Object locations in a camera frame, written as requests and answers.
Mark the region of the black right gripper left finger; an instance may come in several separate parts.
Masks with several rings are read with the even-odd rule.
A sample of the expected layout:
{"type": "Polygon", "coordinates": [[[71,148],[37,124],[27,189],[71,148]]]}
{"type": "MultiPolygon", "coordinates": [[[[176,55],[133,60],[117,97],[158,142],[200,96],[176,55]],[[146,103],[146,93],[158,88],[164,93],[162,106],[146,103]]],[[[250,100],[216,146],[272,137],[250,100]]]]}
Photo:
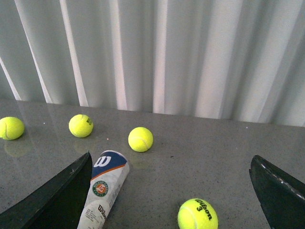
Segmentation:
{"type": "Polygon", "coordinates": [[[75,229],[87,198],[92,157],[85,153],[0,215],[2,229],[75,229]]]}

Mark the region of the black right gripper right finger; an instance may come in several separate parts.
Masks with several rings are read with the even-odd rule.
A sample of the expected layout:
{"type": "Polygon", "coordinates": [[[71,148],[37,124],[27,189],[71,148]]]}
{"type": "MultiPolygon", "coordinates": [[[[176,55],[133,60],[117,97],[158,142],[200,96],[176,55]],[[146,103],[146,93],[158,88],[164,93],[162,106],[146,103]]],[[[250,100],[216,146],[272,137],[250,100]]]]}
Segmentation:
{"type": "Polygon", "coordinates": [[[259,155],[252,158],[250,179],[272,229],[305,227],[305,184],[259,155]]]}

